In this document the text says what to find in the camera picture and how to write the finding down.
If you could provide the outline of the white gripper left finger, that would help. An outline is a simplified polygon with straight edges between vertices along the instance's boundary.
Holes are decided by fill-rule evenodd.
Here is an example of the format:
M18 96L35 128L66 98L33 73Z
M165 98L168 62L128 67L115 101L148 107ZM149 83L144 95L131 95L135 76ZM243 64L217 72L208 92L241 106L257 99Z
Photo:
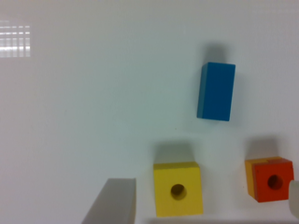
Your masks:
M136 180L110 178L81 224L135 224Z

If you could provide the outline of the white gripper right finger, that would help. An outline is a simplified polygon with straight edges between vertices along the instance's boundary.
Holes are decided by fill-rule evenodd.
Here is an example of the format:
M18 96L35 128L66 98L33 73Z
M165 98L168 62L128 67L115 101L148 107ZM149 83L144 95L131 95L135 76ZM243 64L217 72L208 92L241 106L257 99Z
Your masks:
M289 185L289 207L293 216L299 217L299 181L291 181Z

